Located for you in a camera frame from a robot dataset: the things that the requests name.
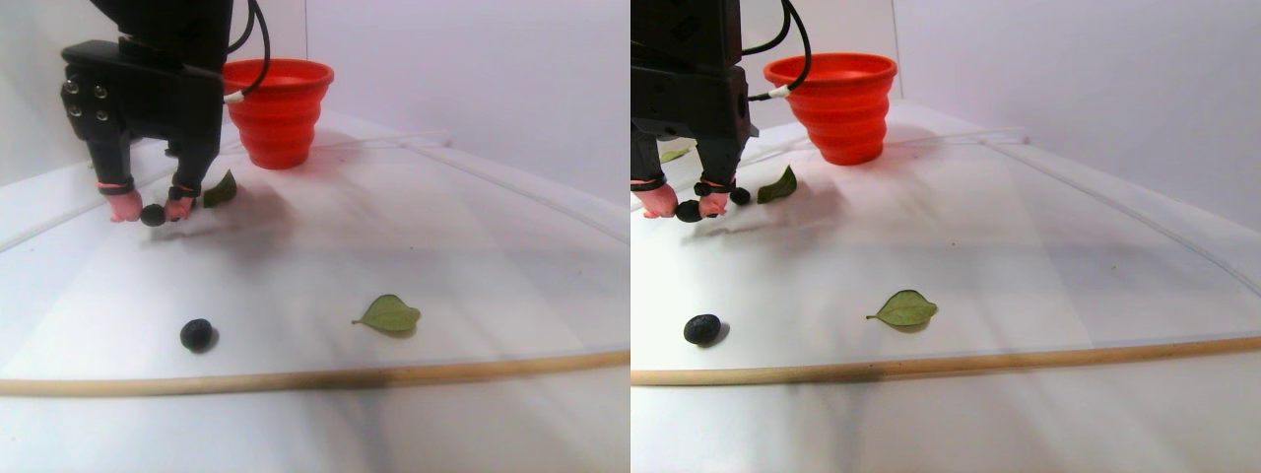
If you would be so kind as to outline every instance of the white cable connector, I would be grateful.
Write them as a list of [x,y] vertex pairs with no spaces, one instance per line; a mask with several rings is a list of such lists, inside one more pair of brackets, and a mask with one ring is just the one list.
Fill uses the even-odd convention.
[[767,95],[770,96],[770,98],[781,98],[781,97],[787,97],[789,92],[792,92],[792,91],[789,91],[788,86],[786,85],[786,86],[776,87],[770,92],[767,92]]

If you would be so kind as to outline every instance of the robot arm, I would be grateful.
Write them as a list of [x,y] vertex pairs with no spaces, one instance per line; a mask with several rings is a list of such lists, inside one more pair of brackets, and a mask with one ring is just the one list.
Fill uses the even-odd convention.
[[[770,49],[788,33],[788,20],[801,20],[782,0],[784,25],[769,43],[740,48],[739,0],[633,0],[630,4],[630,190],[644,203],[646,217],[677,214],[685,222],[726,212],[730,196],[745,204],[749,193],[735,185],[740,154],[757,129],[749,119],[744,54]],[[802,77],[776,96],[796,87]],[[704,173],[695,184],[697,203],[677,203],[666,183],[658,140],[692,137]]]
[[[136,221],[141,212],[130,170],[131,143],[165,140],[166,154],[179,160],[179,168],[163,221],[178,221],[188,216],[219,151],[221,73],[230,48],[232,0],[92,4],[124,35],[117,43],[88,40],[62,50],[67,66],[61,96],[71,126],[87,143],[97,187],[116,222]],[[251,0],[251,20],[255,10]]]

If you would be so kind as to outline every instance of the black rubber band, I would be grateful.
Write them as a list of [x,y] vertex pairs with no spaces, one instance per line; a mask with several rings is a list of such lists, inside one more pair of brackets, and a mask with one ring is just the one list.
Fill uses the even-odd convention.
[[646,183],[630,184],[630,192],[657,190],[666,185],[666,177],[661,175]]
[[127,182],[121,184],[115,184],[121,187],[97,187],[96,189],[101,192],[101,196],[122,196],[130,194],[136,189],[136,180],[127,178]]
[[200,194],[202,194],[202,192],[197,190],[197,189],[188,190],[188,189],[185,189],[183,187],[179,187],[179,185],[171,185],[170,190],[166,192],[166,198],[171,199],[171,201],[179,201],[179,199],[182,199],[184,197],[197,198],[197,196],[200,196]]
[[729,185],[714,185],[701,180],[692,187],[692,192],[695,192],[697,197],[705,197],[709,194],[729,194],[733,190],[735,190],[735,182],[731,182]]

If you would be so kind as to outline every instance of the white backdrop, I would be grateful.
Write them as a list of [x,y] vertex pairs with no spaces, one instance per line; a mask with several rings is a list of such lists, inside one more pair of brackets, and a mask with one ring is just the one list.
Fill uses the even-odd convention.
[[[815,52],[854,50],[881,54],[898,61],[897,37],[893,28],[893,0],[794,0],[810,34]],[[741,0],[740,28],[744,48],[765,43],[779,33],[783,14],[778,0]],[[788,38],[779,47],[740,62],[749,81],[750,93],[773,88],[762,76],[772,61],[802,54],[801,37],[793,24]],[[900,85],[894,82],[890,98],[902,98]],[[760,129],[791,124],[788,103],[782,100],[755,102],[749,107],[753,124]]]
[[[306,57],[303,0],[260,0],[272,54]],[[245,1],[233,3],[232,38],[245,28]],[[0,185],[87,163],[58,87],[66,79],[61,50],[88,39],[117,40],[119,29],[88,0],[0,1]],[[230,59],[262,57],[262,37]]]
[[625,0],[309,0],[324,103],[623,202],[630,115]]
[[1261,3],[895,6],[907,98],[1261,230]]

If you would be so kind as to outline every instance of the black cable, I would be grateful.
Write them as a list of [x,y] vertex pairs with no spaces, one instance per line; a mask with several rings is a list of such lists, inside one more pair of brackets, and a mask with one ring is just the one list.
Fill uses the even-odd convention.
[[245,45],[245,42],[250,39],[250,33],[253,32],[253,9],[246,6],[246,10],[245,32],[241,32],[241,38],[237,38],[236,43],[232,43],[232,45],[228,47],[228,54],[241,49],[241,47]]
[[250,95],[250,92],[253,92],[255,88],[262,85],[262,78],[267,77],[267,68],[271,66],[271,35],[267,34],[267,20],[262,18],[262,9],[259,8],[259,0],[250,0],[250,14],[259,16],[259,32],[262,33],[262,69],[259,71],[259,77],[255,77],[253,83],[241,90],[242,96]]
[[741,50],[740,55],[757,54],[757,53],[760,53],[760,52],[764,52],[764,50],[769,50],[770,48],[774,48],[774,47],[779,45],[779,43],[783,43],[784,38],[788,38],[788,26],[792,24],[791,23],[792,21],[792,16],[788,14],[788,4],[787,3],[784,3],[783,0],[779,0],[779,6],[783,9],[783,13],[784,13],[784,24],[779,26],[779,34],[777,34],[774,39],[767,42],[763,45]]
[[[801,86],[802,82],[806,82],[806,76],[810,74],[810,63],[811,63],[810,37],[806,34],[806,25],[802,24],[801,14],[797,13],[797,9],[792,5],[792,1],[783,0],[783,4],[784,8],[788,9],[788,14],[792,15],[793,21],[797,23],[797,32],[801,33],[801,45],[806,49],[806,63],[802,64],[801,73],[797,74],[796,79],[788,83],[788,90],[791,91],[793,88],[797,88],[797,86]],[[750,102],[757,102],[763,100],[770,100],[770,93],[769,92],[759,93],[753,97],[749,97]]]

